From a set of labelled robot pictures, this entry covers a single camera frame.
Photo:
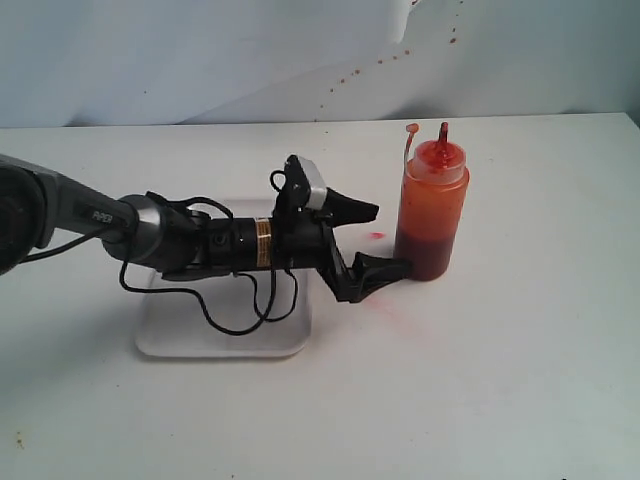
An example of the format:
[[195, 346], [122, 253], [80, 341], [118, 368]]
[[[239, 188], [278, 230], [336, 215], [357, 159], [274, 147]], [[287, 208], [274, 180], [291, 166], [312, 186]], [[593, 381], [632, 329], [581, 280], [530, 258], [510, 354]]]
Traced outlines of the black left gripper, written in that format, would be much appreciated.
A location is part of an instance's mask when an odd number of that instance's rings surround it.
[[348, 266], [333, 229], [373, 222], [379, 206], [327, 189], [326, 216], [292, 207], [277, 199], [272, 212], [274, 258], [290, 269], [314, 269], [338, 302], [359, 303], [375, 291], [408, 279], [408, 260], [357, 252]]

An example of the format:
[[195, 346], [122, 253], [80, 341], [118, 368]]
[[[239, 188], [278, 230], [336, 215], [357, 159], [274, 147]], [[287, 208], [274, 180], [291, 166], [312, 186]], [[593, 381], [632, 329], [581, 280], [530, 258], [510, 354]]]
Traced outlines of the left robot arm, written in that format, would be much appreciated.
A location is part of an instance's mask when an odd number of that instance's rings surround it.
[[267, 218], [238, 217], [206, 197], [156, 193], [113, 199], [59, 172], [1, 158], [1, 270], [46, 247], [55, 230], [90, 235], [114, 259], [155, 270], [169, 282], [254, 271], [314, 269], [339, 302], [358, 303], [408, 278], [407, 260], [356, 253], [346, 265], [333, 230], [376, 219], [375, 204], [326, 186], [316, 165], [287, 158]]

